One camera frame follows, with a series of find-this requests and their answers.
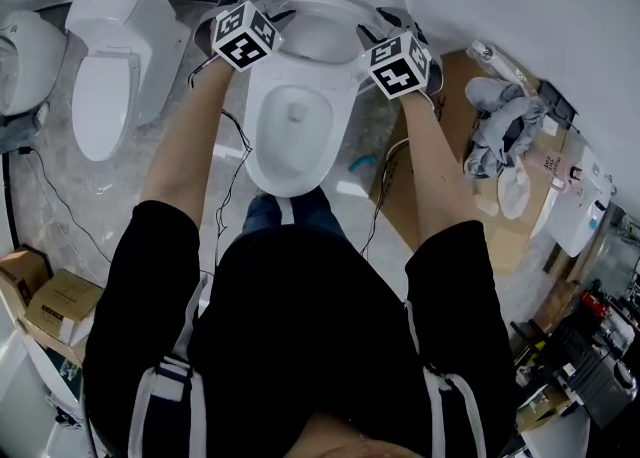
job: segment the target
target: toilet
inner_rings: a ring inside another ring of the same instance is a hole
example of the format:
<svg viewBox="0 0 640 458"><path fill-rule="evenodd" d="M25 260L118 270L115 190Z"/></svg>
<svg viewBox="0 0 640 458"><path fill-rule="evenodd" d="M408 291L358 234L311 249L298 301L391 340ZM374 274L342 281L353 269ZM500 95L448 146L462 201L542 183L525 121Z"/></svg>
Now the toilet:
<svg viewBox="0 0 640 458"><path fill-rule="evenodd" d="M0 21L0 115L19 115L49 96L66 46L67 37L35 12Z"/></svg>
<svg viewBox="0 0 640 458"><path fill-rule="evenodd" d="M191 30L167 0L74 0L66 28L88 49L73 89L73 132L87 158L103 161L160 114Z"/></svg>
<svg viewBox="0 0 640 458"><path fill-rule="evenodd" d="M251 179L279 197L303 195L331 169L360 85L367 79L356 34L364 24L384 36L378 6L411 0L286 0L296 17L282 47L251 70L243 123L253 147Z"/></svg>

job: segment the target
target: blue jeans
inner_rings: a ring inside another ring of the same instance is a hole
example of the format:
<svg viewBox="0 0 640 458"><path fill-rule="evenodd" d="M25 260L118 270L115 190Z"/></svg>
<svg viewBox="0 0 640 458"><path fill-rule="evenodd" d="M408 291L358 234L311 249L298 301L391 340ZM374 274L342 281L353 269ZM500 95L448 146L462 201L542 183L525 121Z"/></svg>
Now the blue jeans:
<svg viewBox="0 0 640 458"><path fill-rule="evenodd" d="M331 205L320 186L306 195L293 197L293 221L296 225L320 227L321 229L347 239L338 220L331 212ZM268 193L258 195L249 204L247 218L240 236L282 224L282 211L278 201Z"/></svg>

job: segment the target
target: skin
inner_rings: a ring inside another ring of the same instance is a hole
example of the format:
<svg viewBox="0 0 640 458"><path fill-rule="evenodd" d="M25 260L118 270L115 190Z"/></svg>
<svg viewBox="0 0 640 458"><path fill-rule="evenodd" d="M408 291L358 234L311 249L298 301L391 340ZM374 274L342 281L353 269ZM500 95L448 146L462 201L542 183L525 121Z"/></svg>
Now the skin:
<svg viewBox="0 0 640 458"><path fill-rule="evenodd" d="M234 70L209 65L173 118L147 174L141 200L158 200L202 222L220 111ZM402 97L413 162L421 242L477 219L471 186L455 160L431 105L419 94ZM349 423L315 413L287 458L410 458L408 449L371 440Z"/></svg>

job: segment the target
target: open toilet lid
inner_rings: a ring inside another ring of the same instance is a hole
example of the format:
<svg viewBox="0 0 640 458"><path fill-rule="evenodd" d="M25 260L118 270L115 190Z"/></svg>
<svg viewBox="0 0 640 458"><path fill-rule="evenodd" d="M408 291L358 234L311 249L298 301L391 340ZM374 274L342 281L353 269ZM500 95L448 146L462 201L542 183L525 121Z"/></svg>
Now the open toilet lid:
<svg viewBox="0 0 640 458"><path fill-rule="evenodd" d="M136 67L131 55L87 56L80 65L71 107L73 132L92 161L109 158L125 134L137 93Z"/></svg>

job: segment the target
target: gray floor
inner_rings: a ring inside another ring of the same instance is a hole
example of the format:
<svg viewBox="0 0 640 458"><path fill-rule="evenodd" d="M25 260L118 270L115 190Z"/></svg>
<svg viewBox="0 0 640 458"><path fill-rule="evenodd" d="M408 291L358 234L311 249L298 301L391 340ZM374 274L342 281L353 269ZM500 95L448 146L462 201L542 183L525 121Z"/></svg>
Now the gray floor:
<svg viewBox="0 0 640 458"><path fill-rule="evenodd" d="M197 2L174 1L173 4L179 20L192 27L209 7L206 3ZM62 28L66 11L66 8L51 10L43 16ZM85 54L84 44L70 36L64 64L49 100L51 113L33 141L44 160L47 177L70 205L78 223L91 233L102 253L110 259L138 201L153 152L170 116L185 97L187 76L204 60L204 55L190 44L161 115L151 124L136 128L113 158L94 163L80 152L71 125L75 74ZM248 74L236 74L225 102L225 108L241 121L247 84ZM365 243L369 232L374 207L367 193L377 165L363 164L354 173L350 173L348 167L359 157L369 155L373 155L379 164L395 115L394 108L377 90L360 96L338 158L322 183L347 237L358 249ZM237 131L231 121L223 117L200 232L201 268L205 270L213 269L217 234L215 211L224 199L231 176L239 164L240 159L235 151L240 150L242 147ZM96 250L89 237L72 222L67 209L47 185L37 156L14 154L11 176L14 212L21 241L45 251L54 269L67 268L104 286L109 263ZM231 203L224 211L224 223L228 229L220 239L220 254L239 233L247 206L255 192L255 185L242 169L233 187ZM284 222L290 222L291 211L287 202L282 201L281 205ZM551 245L548 236L538 237L517 274L496 278L506 322L527 319L546 296L551 285L542 273L541 266ZM404 265L410 256L409 248L381 214L376 237L370 246L369 260L401 298L406 295Z"/></svg>

